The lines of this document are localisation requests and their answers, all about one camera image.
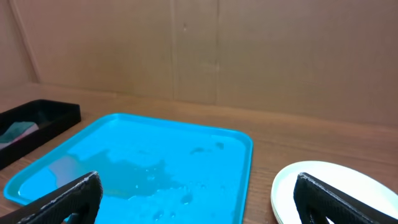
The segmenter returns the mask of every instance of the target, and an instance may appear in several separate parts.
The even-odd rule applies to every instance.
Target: white plate
[[[398,195],[386,186],[347,167],[329,162],[304,161],[283,168],[272,183],[271,204],[279,224],[301,224],[293,199],[297,175],[301,172],[398,219]]]

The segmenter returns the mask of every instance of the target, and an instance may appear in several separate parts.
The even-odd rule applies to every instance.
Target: tray rim
[[[248,151],[248,152],[246,152],[248,158],[246,161],[244,161],[244,168],[247,168],[247,169],[246,169],[246,173],[244,173],[244,172],[242,173],[242,175],[244,176],[244,183],[245,183],[244,188],[243,188],[243,193],[242,193],[242,202],[243,203],[240,206],[237,206],[237,207],[239,207],[239,210],[240,210],[238,223],[243,222],[244,211],[246,208],[246,200],[247,200],[248,191],[249,191],[250,173],[251,173],[251,166],[252,166],[252,155],[253,155],[253,148],[254,148],[253,140],[248,134],[246,134],[242,131],[233,130],[233,129],[217,128],[214,126],[186,123],[186,122],[181,122],[181,121],[172,121],[172,120],[168,120],[168,119],[153,118],[153,117],[149,117],[149,116],[142,116],[142,115],[129,114],[129,113],[111,113],[111,114],[107,114],[107,115],[104,115],[104,116],[98,118],[97,120],[93,121],[91,124],[89,124],[88,126],[83,128],[82,130],[80,130],[79,132],[74,134],[72,137],[70,137],[63,143],[59,144],[57,147],[53,148],[46,155],[42,156],[40,159],[37,159],[33,163],[29,164],[27,167],[20,170],[17,174],[15,174],[7,182],[6,186],[4,187],[4,190],[3,190],[4,198],[9,201],[15,202],[19,205],[27,205],[27,204],[31,203],[29,200],[27,200],[23,197],[16,197],[16,196],[13,196],[12,194],[9,194],[9,189],[13,185],[13,183],[15,181],[18,181],[18,179],[25,179],[25,176],[27,175],[28,171],[30,171],[30,167],[38,166],[38,164],[43,163],[43,161],[50,158],[52,154],[57,153],[57,151],[58,151],[57,149],[67,147],[69,144],[76,142],[76,140],[80,139],[81,136],[91,133],[92,129],[95,129],[95,127],[101,126],[106,122],[112,121],[114,119],[118,119],[120,117],[125,117],[125,116],[135,117],[135,118],[139,119],[140,121],[147,120],[147,121],[155,121],[156,123],[161,122],[161,123],[170,123],[170,124],[181,124],[181,125],[187,126],[189,128],[194,128],[194,129],[199,128],[201,130],[211,129],[213,131],[220,131],[220,132],[224,132],[224,133],[236,134],[236,135],[244,138],[244,140],[246,140],[248,143],[248,146],[246,148],[246,150]]]

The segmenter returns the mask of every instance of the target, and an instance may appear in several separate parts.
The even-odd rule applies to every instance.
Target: blue tray
[[[253,143],[239,131],[111,114],[15,175],[26,205],[97,170],[102,223],[242,223]]]

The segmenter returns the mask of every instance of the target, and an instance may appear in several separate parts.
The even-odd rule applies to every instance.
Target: black tray
[[[0,149],[0,170],[79,123],[80,106],[50,100],[31,101],[0,113],[0,135],[16,121],[33,121],[39,130]]]

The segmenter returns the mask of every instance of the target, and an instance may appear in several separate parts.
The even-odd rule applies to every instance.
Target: cardboard backdrop
[[[32,65],[8,0],[0,0],[0,90],[26,83]]]
[[[396,0],[11,3],[41,83],[398,124]]]

